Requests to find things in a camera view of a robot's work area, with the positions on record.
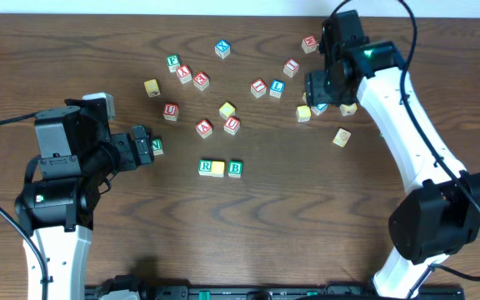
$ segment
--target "green led light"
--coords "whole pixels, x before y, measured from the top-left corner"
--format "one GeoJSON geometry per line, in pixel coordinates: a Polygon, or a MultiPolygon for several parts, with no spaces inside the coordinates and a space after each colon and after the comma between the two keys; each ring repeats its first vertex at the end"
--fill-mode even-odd
{"type": "Polygon", "coordinates": [[[370,58],[372,56],[373,49],[370,50],[364,50],[364,55],[366,55],[367,58],[370,58]]]}

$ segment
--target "alphabet block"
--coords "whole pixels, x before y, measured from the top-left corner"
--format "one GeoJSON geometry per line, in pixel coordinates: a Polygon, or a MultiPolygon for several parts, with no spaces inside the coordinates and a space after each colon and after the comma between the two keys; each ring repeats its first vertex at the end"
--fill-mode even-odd
{"type": "Polygon", "coordinates": [[[181,67],[181,60],[177,54],[170,55],[166,57],[167,67],[170,69],[170,73],[175,72],[179,67],[181,67]]]}
{"type": "Polygon", "coordinates": [[[207,138],[213,133],[213,127],[207,120],[202,120],[198,125],[196,125],[196,131],[199,133],[201,138],[207,138]]]}
{"type": "Polygon", "coordinates": [[[287,63],[284,64],[284,73],[289,77],[293,77],[299,71],[299,62],[296,62],[293,59],[289,59],[287,63]]]}
{"type": "Polygon", "coordinates": [[[310,110],[312,110],[312,112],[313,112],[315,115],[319,116],[319,115],[321,115],[323,112],[325,112],[328,107],[329,107],[328,104],[318,104],[317,106],[310,107],[310,110]]]}
{"type": "Polygon", "coordinates": [[[351,116],[357,111],[357,104],[353,103],[352,105],[345,105],[341,104],[340,105],[340,112],[342,115],[345,116],[351,116]]]}
{"type": "Polygon", "coordinates": [[[150,98],[160,95],[160,90],[158,89],[158,83],[156,79],[144,82],[143,86],[146,88],[147,95],[150,98]]]}
{"type": "Polygon", "coordinates": [[[303,51],[305,53],[314,52],[314,51],[316,51],[316,48],[318,47],[318,41],[316,40],[316,38],[314,36],[305,37],[303,39],[301,47],[303,48],[303,51]]]}
{"type": "Polygon", "coordinates": [[[225,162],[212,161],[210,176],[223,177],[224,172],[225,172],[225,162]]]}
{"type": "Polygon", "coordinates": [[[280,98],[284,92],[284,82],[273,80],[272,86],[270,87],[270,96],[275,98],[280,98]]]}
{"type": "Polygon", "coordinates": [[[235,117],[229,117],[229,119],[223,124],[223,130],[225,130],[226,133],[235,135],[237,134],[238,129],[240,129],[240,121],[235,117]]]}
{"type": "Polygon", "coordinates": [[[220,107],[220,116],[226,120],[229,119],[229,117],[234,116],[235,113],[236,108],[234,108],[229,102],[225,102],[225,104],[220,107]]]}
{"type": "Polygon", "coordinates": [[[332,140],[333,143],[337,144],[340,147],[346,146],[351,137],[351,133],[345,129],[338,129],[337,136],[332,140]]]}
{"type": "Polygon", "coordinates": [[[256,97],[260,98],[263,94],[266,93],[266,83],[262,79],[257,79],[251,84],[251,93],[256,97]]]}
{"type": "Polygon", "coordinates": [[[177,73],[177,77],[181,81],[182,84],[189,82],[192,80],[192,73],[187,65],[182,65],[180,68],[175,70],[177,73]]]}
{"type": "Polygon", "coordinates": [[[175,104],[164,105],[164,112],[162,113],[164,118],[169,121],[177,121],[179,115],[179,107],[175,104]]]}
{"type": "Polygon", "coordinates": [[[241,162],[229,162],[229,177],[240,178],[242,176],[243,164],[241,162]]]}
{"type": "Polygon", "coordinates": [[[231,53],[231,45],[228,42],[225,42],[225,40],[221,40],[217,42],[214,51],[220,58],[224,59],[229,53],[231,53]]]}
{"type": "Polygon", "coordinates": [[[196,77],[193,78],[193,85],[202,91],[210,85],[210,80],[208,80],[208,76],[205,73],[199,72],[196,77]]]}
{"type": "Polygon", "coordinates": [[[200,160],[199,161],[199,175],[210,176],[212,170],[213,161],[200,160]]]}
{"type": "Polygon", "coordinates": [[[163,141],[160,140],[160,138],[156,138],[151,141],[151,147],[153,150],[153,155],[160,155],[164,154],[163,150],[163,141]]]}
{"type": "Polygon", "coordinates": [[[310,107],[303,105],[297,108],[296,117],[298,122],[306,122],[310,120],[310,107]]]}

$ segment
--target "blue block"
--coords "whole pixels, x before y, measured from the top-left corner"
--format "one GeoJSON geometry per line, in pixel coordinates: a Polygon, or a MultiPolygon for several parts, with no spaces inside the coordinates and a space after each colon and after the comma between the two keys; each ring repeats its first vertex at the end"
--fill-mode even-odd
{"type": "Polygon", "coordinates": [[[231,47],[231,45],[229,45],[228,42],[225,42],[225,40],[221,40],[221,41],[217,42],[217,44],[216,44],[217,50],[219,50],[221,52],[226,52],[227,49],[229,49],[230,47],[231,47]]]}
{"type": "Polygon", "coordinates": [[[272,86],[270,87],[272,91],[282,93],[284,91],[284,82],[278,80],[273,80],[272,86]]]}

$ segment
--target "green block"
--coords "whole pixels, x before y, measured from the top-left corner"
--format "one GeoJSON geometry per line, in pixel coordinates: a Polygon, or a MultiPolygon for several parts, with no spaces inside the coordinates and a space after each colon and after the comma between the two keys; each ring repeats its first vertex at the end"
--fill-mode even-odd
{"type": "Polygon", "coordinates": [[[229,163],[229,177],[240,178],[242,176],[243,164],[241,162],[229,163]]]}
{"type": "Polygon", "coordinates": [[[177,54],[170,55],[166,57],[167,65],[168,66],[175,66],[181,64],[181,60],[177,54]]]}
{"type": "Polygon", "coordinates": [[[199,175],[201,176],[210,176],[211,167],[213,161],[200,160],[199,161],[199,175]]]}
{"type": "Polygon", "coordinates": [[[151,147],[153,150],[153,155],[164,154],[163,142],[159,138],[151,141],[151,147]]]}
{"type": "Polygon", "coordinates": [[[210,292],[199,292],[199,300],[210,300],[210,292]]]}

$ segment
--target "wood grain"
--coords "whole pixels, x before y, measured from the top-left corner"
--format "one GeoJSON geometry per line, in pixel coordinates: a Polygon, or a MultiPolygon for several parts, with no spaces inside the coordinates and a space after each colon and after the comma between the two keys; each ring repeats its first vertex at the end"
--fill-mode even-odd
{"type": "MultiPolygon", "coordinates": [[[[297,123],[303,75],[322,66],[301,39],[319,34],[321,18],[0,15],[0,119],[63,105],[65,98],[106,91],[115,98],[114,132],[144,124],[165,154],[151,167],[120,174],[95,211],[87,283],[136,273],[152,282],[324,284],[365,280],[392,246],[388,216],[403,199],[397,167],[375,124],[359,109],[330,108],[297,123]],[[221,60],[213,45],[225,38],[221,60]],[[181,85],[166,56],[178,53],[211,85],[181,85]],[[288,78],[283,64],[297,59],[288,78]],[[159,81],[148,98],[143,82],[159,81]],[[281,79],[281,100],[255,99],[249,84],[281,79]],[[219,107],[237,107],[242,127],[221,129],[219,107]],[[162,117],[177,103],[178,122],[162,117]],[[215,125],[206,140],[194,126],[215,125]],[[345,148],[331,141],[343,127],[345,148]],[[199,177],[200,158],[244,161],[242,179],[199,177]]],[[[412,81],[445,142],[480,172],[480,20],[420,19],[412,81]]],[[[373,41],[391,39],[406,53],[407,19],[365,18],[373,41]]],[[[25,165],[38,146],[32,121],[0,127],[0,204],[13,212],[25,165]]],[[[22,241],[0,218],[0,299],[27,296],[22,241]]],[[[480,236],[447,265],[480,273],[480,236]]],[[[430,283],[462,284],[480,299],[480,283],[437,272],[430,283]]]]}

